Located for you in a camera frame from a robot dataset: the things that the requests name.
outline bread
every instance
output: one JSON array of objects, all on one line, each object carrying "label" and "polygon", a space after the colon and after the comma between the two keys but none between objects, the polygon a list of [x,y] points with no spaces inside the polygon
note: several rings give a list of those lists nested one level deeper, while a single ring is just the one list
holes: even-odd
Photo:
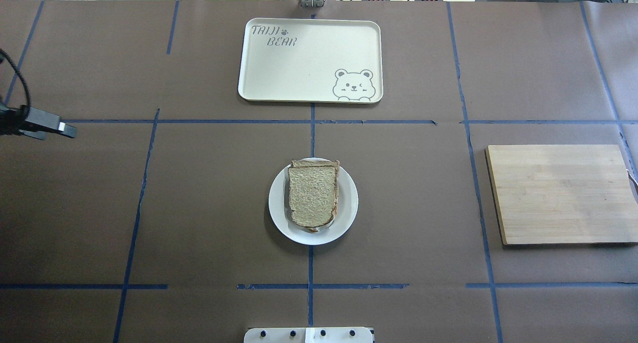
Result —
[{"label": "bread", "polygon": [[339,162],[293,161],[288,169],[289,207],[296,225],[310,232],[329,225],[337,215]]}]

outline cutting board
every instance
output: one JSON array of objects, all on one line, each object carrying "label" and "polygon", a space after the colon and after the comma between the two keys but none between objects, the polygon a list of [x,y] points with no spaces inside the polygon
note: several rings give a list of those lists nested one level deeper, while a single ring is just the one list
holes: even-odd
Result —
[{"label": "cutting board", "polygon": [[506,245],[638,241],[638,203],[616,145],[490,145]]}]

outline bear face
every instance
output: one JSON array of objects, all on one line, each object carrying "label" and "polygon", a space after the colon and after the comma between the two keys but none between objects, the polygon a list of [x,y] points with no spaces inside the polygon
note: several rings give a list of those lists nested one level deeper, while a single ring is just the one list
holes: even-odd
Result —
[{"label": "bear face", "polygon": [[334,73],[337,82],[332,88],[339,101],[370,101],[376,90],[372,85],[372,72],[361,70],[359,73],[349,73],[344,69]]}]

